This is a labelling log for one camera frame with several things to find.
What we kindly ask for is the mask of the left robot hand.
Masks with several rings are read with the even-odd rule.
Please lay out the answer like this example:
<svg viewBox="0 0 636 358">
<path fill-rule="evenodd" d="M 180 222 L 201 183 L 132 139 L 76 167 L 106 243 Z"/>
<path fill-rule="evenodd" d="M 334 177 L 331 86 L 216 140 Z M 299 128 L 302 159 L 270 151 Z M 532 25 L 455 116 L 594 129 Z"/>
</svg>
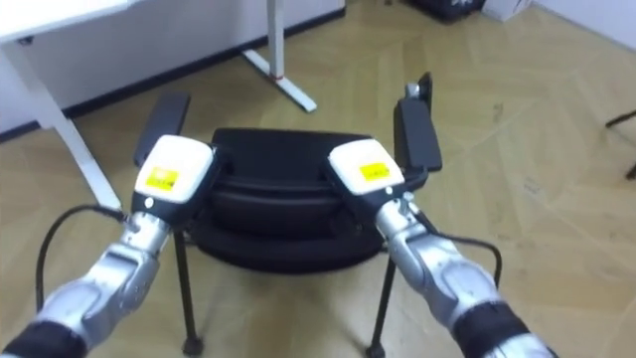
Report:
<svg viewBox="0 0 636 358">
<path fill-rule="evenodd" d="M 160 136 L 134 183 L 130 211 L 152 215 L 173 229 L 185 226 L 229 165 L 218 146 L 180 135 Z"/>
</svg>

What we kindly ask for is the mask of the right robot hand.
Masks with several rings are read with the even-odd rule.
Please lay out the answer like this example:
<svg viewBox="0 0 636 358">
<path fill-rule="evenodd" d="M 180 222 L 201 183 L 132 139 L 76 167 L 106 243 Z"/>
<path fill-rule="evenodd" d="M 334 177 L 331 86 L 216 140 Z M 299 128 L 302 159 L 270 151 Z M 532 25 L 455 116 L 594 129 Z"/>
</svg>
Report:
<svg viewBox="0 0 636 358">
<path fill-rule="evenodd" d="M 400 167 L 376 139 L 358 139 L 334 147 L 326 158 L 327 177 L 345 206 L 361 222 L 374 224 L 382 207 L 397 205 L 401 217 L 414 221 L 406 193 L 422 186 L 424 166 Z"/>
</svg>

